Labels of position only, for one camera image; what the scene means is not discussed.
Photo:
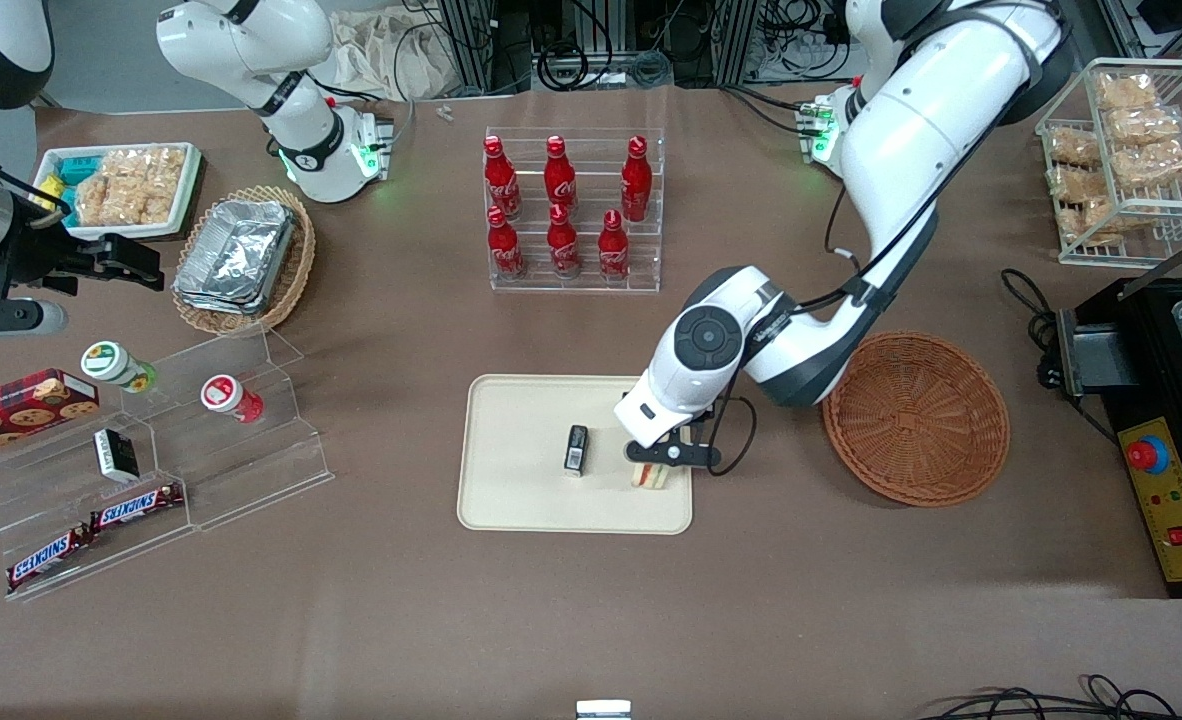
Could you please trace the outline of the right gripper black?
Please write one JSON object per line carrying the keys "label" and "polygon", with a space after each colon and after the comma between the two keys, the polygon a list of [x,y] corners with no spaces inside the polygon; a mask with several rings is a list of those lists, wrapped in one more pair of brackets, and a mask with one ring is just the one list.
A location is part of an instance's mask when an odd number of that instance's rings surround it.
{"label": "right gripper black", "polygon": [[30,227],[28,220],[11,220],[9,231],[0,245],[0,288],[25,286],[56,290],[76,296],[80,278],[99,281],[139,284],[162,292],[165,274],[160,268],[160,254],[152,247],[121,236],[102,234],[98,247],[70,236],[65,225]]}

